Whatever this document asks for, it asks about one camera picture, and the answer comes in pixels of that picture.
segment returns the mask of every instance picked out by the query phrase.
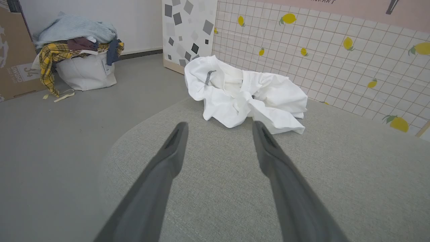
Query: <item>clothing label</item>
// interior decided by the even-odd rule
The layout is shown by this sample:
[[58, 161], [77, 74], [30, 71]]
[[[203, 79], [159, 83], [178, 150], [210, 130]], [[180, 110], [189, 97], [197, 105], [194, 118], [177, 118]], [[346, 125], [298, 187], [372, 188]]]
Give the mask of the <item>clothing label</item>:
[[106, 63], [106, 59], [103, 59], [101, 62], [103, 63], [104, 72], [105, 72], [105, 73], [106, 73], [106, 75], [108, 76], [108, 75], [111, 73], [112, 66], [111, 66], [111, 65], [108, 65], [108, 64]]

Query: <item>white fabric basket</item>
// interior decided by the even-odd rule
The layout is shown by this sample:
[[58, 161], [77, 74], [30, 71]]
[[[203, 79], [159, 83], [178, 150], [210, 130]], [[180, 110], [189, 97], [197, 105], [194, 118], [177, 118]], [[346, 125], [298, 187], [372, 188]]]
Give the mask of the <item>white fabric basket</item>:
[[106, 53], [64, 60], [57, 64], [57, 72], [64, 82], [75, 90], [87, 91], [110, 87], [115, 85], [117, 80], [114, 75], [114, 64], [112, 66], [106, 64]]

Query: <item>crumpled white garment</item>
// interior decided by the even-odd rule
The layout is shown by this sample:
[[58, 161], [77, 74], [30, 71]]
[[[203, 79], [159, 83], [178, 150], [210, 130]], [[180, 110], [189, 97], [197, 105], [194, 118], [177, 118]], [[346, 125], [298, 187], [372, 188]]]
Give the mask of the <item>crumpled white garment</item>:
[[296, 118], [304, 117], [307, 96], [288, 77], [241, 71], [208, 56], [185, 66], [185, 83], [194, 100], [204, 101], [205, 120], [214, 117], [233, 128], [252, 117], [272, 134], [304, 131]]

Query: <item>white grid tile pattern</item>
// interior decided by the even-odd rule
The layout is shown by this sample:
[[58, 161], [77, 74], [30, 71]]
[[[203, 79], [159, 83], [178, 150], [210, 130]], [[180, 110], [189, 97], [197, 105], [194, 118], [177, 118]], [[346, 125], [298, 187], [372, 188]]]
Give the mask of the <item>white grid tile pattern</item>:
[[[287, 13], [296, 21], [280, 24]], [[380, 123], [397, 115], [412, 135], [430, 119], [430, 56], [409, 53], [429, 33], [243, 0], [219, 0], [215, 27], [213, 54], [236, 68], [288, 76], [309, 98]], [[347, 37], [352, 51], [343, 46]]]

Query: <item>gray fabric surface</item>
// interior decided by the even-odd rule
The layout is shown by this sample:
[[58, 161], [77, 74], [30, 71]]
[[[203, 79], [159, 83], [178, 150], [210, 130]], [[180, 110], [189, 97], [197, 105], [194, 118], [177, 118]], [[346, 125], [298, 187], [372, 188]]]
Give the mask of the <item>gray fabric surface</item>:
[[[251, 120], [228, 129], [186, 99], [124, 134], [104, 161], [106, 218], [180, 121], [189, 123], [160, 241], [281, 241]], [[306, 130], [275, 139], [351, 241], [429, 241], [430, 143], [309, 100]]]

